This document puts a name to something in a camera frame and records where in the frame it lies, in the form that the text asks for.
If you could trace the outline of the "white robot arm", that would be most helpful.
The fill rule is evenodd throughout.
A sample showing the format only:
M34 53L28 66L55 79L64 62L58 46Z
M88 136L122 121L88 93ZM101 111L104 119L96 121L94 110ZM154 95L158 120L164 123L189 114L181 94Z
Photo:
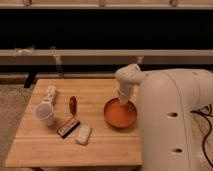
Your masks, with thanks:
M138 127L143 171L199 171L192 112L213 105L213 73L203 69L116 71L118 97L126 103L138 86Z

